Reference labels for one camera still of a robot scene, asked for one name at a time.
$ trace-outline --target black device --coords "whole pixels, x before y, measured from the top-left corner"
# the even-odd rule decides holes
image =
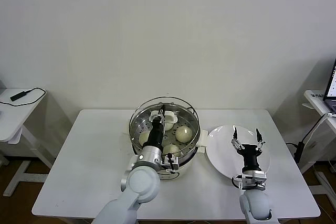
[[[336,60],[332,68],[332,73],[324,93],[323,100],[325,104],[331,109],[331,111],[336,112]]]

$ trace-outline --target power cord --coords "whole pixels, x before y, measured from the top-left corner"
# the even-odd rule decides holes
[[[232,185],[234,185],[234,187],[240,189],[239,186],[237,186],[237,185],[235,184],[235,182],[234,182],[234,177],[232,177],[231,182],[232,182]],[[252,189],[256,188],[257,186],[258,186],[258,183],[256,183],[255,186],[253,186],[253,187],[242,188],[242,190],[252,190]]]
[[[16,101],[17,99],[21,98],[21,97],[24,97],[26,94],[32,92],[33,90],[36,90],[36,89],[39,89],[43,92],[43,94],[37,98],[35,101],[33,102],[28,102],[28,103],[23,103],[23,104],[11,104],[11,103],[8,103],[8,102],[1,102],[1,104],[5,104],[5,105],[10,105],[10,106],[13,106],[13,107],[19,107],[19,106],[24,106],[24,105],[29,105],[29,104],[33,104],[35,102],[37,102],[38,100],[40,100],[47,92],[44,90],[44,89],[41,89],[41,88],[33,88],[33,89],[30,89],[30,90],[27,90],[27,91],[22,91],[20,92],[19,94],[16,94],[14,96],[12,96],[10,99],[14,102]]]
[[[314,126],[309,130],[309,132],[304,136],[304,138],[298,143],[298,144],[294,144],[294,143],[286,143],[287,145],[293,145],[296,148],[296,151],[294,153],[294,160],[295,163],[299,163],[303,150],[306,148],[307,144],[309,143],[309,141],[311,140],[314,132],[316,131],[316,129],[328,118],[334,118],[336,117],[335,113],[326,113],[323,116],[321,116],[317,122],[314,124]],[[308,140],[306,141],[306,143],[304,143],[304,140],[306,139],[306,137],[309,136]]]

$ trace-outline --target white table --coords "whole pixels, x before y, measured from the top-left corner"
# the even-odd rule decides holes
[[[43,92],[41,90],[33,90],[26,96],[12,102],[10,97],[18,94],[22,91],[29,89],[1,89],[0,90],[0,101],[11,103],[13,105],[30,103],[38,99]],[[0,103],[0,142],[8,142],[13,136],[22,128],[22,135],[24,136],[23,142],[28,146],[28,148],[40,158],[49,168],[52,167],[54,163],[54,157],[41,145],[41,142],[36,139],[33,134],[24,126],[24,122],[33,112],[39,102],[42,100],[29,105],[13,107],[7,104]],[[8,164],[7,160],[3,160],[5,165]],[[44,174],[26,174],[24,173],[29,166],[30,161],[23,161],[13,179],[7,186],[4,196],[11,196],[14,192],[16,186],[20,181],[25,182],[44,182],[46,175]]]
[[[132,110],[82,110],[33,206],[38,216],[94,218],[116,199],[133,154],[128,137]],[[258,128],[267,141],[271,167],[266,193],[278,218],[317,217],[320,210],[266,110],[198,110],[201,128],[224,124]],[[140,220],[241,220],[238,189],[197,153],[187,173],[161,182],[157,197],[143,204]]]
[[[303,104],[304,106],[315,109],[320,115],[330,112],[330,108],[328,108],[323,101],[323,90],[306,90],[304,94],[304,96],[309,101],[309,104]],[[336,118],[328,118],[326,120],[326,123],[336,134]],[[333,142],[334,140],[335,138],[333,137],[326,137],[323,138],[323,140],[319,141],[319,144],[316,145],[314,148],[309,148],[307,146],[307,153],[302,156],[302,160],[300,162],[301,171],[305,172],[317,160],[319,160],[328,151],[331,142]],[[321,185],[309,186],[309,189],[314,195],[326,194],[334,209],[336,210],[336,199],[334,197],[335,192],[331,189],[332,187],[330,186],[327,178],[322,172],[315,172],[315,175]]]
[[[304,93],[304,97],[307,98],[309,104],[303,104],[304,106],[315,109],[319,115],[323,115],[325,113],[330,112],[330,108],[323,101],[324,91],[322,90],[306,90]],[[325,121],[330,129],[336,134],[336,118],[328,118]],[[309,167],[311,167],[317,160],[319,160],[328,150],[331,142],[334,141],[335,138],[326,137],[323,141],[319,141],[319,145],[312,148],[311,150],[306,147],[307,153],[302,156],[302,162],[300,162],[301,171],[305,172]]]

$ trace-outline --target wooden floor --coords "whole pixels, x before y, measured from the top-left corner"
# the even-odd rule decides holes
[[[3,197],[2,193],[10,182],[11,178],[19,168],[22,161],[10,160],[8,166],[0,167],[0,223],[1,224],[65,224],[63,221],[55,218],[36,217],[31,213],[31,208],[42,188],[42,183],[20,182],[11,197]],[[336,191],[336,175],[331,173],[327,164],[315,165],[315,169],[324,172],[329,183]],[[41,161],[32,161],[28,173],[49,173],[49,168]],[[303,176],[308,185],[318,185],[319,182],[314,175],[313,168],[309,169]],[[336,212],[333,210],[328,198],[325,195],[315,196],[328,214],[336,222]],[[186,224],[187,221],[140,221],[140,224]],[[193,224],[204,224],[205,222],[196,221]],[[213,224],[221,223],[246,223],[245,221],[211,221]],[[326,213],[321,210],[321,216],[314,219],[290,220],[286,224],[332,224]]]

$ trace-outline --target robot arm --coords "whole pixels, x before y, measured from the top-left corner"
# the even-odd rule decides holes
[[[129,169],[121,180],[122,194],[107,203],[96,216],[93,224],[134,224],[137,210],[142,203],[154,199],[159,193],[162,140],[165,131],[164,105],[153,119],[147,142],[140,155],[131,158]]]
[[[258,145],[241,144],[238,141],[237,129],[235,129],[231,143],[237,153],[243,156],[244,167],[241,170],[241,175],[232,178],[232,183],[235,187],[245,190],[244,194],[240,196],[239,202],[248,224],[278,224],[278,219],[272,214],[269,207],[267,195],[263,193],[266,189],[266,172],[260,169],[257,161],[257,157],[262,154],[261,148],[265,144],[262,139],[257,129]],[[234,180],[239,181],[239,186],[234,183]]]
[[[154,199],[160,189],[160,178],[149,166],[139,166],[128,175],[126,189],[100,211],[94,224],[134,224],[142,203]]]

